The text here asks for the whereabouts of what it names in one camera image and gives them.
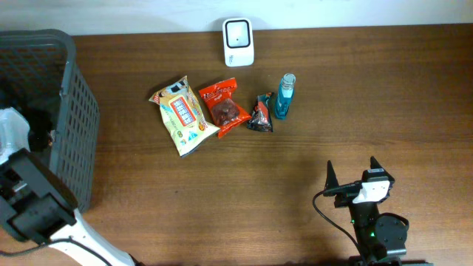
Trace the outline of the black red snack packet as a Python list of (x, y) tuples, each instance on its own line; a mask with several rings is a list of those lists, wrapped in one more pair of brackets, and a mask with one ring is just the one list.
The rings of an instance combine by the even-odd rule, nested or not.
[(256, 97), (251, 119), (247, 121), (247, 128), (257, 132), (273, 132), (273, 123), (270, 116), (269, 101), (273, 92), (267, 92)]

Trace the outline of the red snack bag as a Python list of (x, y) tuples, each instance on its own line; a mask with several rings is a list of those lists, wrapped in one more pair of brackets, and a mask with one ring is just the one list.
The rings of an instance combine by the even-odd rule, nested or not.
[(233, 101), (232, 94), (237, 87), (236, 78), (229, 78), (199, 91), (214, 125), (220, 128), (218, 138), (224, 137), (232, 128), (251, 119), (251, 116)]

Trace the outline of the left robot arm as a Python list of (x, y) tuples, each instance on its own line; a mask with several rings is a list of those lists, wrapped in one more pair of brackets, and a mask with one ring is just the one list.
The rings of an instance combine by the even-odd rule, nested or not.
[(29, 131), (14, 108), (1, 110), (1, 227), (80, 265), (138, 265), (84, 220), (73, 193), (30, 152)]

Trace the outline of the blue mouthwash bottle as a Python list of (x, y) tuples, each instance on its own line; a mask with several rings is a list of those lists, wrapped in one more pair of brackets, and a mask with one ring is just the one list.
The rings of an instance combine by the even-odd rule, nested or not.
[(274, 105), (274, 112), (277, 119), (285, 120), (290, 104), (295, 92), (296, 76), (293, 73), (286, 73), (279, 84), (279, 91)]

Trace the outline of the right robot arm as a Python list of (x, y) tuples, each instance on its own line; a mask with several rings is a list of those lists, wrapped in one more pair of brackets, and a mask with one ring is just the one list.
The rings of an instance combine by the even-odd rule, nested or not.
[(359, 265), (399, 265), (400, 257), (406, 254), (409, 221), (378, 210), (389, 198), (394, 184), (394, 177), (374, 157), (360, 180), (345, 185), (338, 183), (332, 163), (327, 163), (323, 195), (335, 198), (335, 208), (349, 209), (360, 253)]

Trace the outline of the yellow snack bag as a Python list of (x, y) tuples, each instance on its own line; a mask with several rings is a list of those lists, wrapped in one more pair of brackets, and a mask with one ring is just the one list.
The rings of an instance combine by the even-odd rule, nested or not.
[(156, 91), (149, 101), (159, 106), (163, 124), (181, 157), (192, 153), (220, 131), (218, 126), (205, 119), (187, 76)]

